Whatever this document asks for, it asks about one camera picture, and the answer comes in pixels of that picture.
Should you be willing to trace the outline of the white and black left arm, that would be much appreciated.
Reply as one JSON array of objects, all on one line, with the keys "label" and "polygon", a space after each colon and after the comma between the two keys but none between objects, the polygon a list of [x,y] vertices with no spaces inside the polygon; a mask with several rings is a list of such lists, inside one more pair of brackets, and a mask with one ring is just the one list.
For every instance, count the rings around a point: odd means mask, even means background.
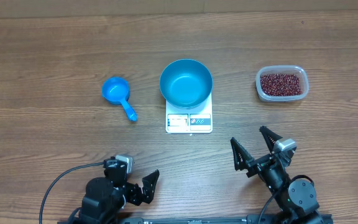
[{"label": "white and black left arm", "polygon": [[68,223],[116,223],[125,204],[151,203],[160,172],[155,170],[143,177],[143,186],[139,187],[127,181],[133,163],[133,158],[124,154],[104,160],[104,176],[87,183],[81,207],[69,216]]}]

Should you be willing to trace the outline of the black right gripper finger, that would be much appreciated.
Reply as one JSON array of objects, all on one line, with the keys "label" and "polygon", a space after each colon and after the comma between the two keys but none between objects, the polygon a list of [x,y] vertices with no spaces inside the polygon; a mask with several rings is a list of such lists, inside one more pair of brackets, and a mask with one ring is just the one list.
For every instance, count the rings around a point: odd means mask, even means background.
[{"label": "black right gripper finger", "polygon": [[249,170],[250,163],[254,161],[254,158],[235,138],[231,138],[230,143],[233,152],[235,170]]},{"label": "black right gripper finger", "polygon": [[270,153],[273,153],[274,144],[276,143],[276,141],[280,140],[282,138],[282,136],[271,131],[266,126],[261,126],[259,128],[259,131],[262,134]]}]

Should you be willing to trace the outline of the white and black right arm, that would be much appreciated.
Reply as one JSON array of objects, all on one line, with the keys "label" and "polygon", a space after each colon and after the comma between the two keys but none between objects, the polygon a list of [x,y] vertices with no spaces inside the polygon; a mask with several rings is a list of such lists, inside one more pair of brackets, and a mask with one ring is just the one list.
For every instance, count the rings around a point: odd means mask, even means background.
[{"label": "white and black right arm", "polygon": [[307,175],[290,177],[286,168],[297,149],[291,138],[283,138],[266,126],[259,128],[269,153],[256,159],[235,138],[230,140],[235,170],[246,170],[265,183],[271,196],[255,220],[257,223],[324,223],[313,180]]}]

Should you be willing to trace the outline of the blue plastic measuring scoop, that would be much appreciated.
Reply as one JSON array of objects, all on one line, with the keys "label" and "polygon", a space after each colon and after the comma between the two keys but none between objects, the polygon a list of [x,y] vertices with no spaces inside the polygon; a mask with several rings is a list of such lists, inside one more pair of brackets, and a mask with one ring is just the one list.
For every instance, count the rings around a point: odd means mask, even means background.
[{"label": "blue plastic measuring scoop", "polygon": [[111,104],[121,105],[130,121],[137,121],[133,107],[128,103],[130,97],[129,83],[120,77],[107,79],[102,85],[102,96]]}]

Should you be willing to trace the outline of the red adzuki beans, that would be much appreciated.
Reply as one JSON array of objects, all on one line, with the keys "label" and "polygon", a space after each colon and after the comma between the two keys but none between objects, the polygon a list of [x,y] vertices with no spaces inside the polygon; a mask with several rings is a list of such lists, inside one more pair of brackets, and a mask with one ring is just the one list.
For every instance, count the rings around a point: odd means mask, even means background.
[{"label": "red adzuki beans", "polygon": [[300,78],[295,74],[272,73],[260,77],[262,91],[268,96],[301,95]]}]

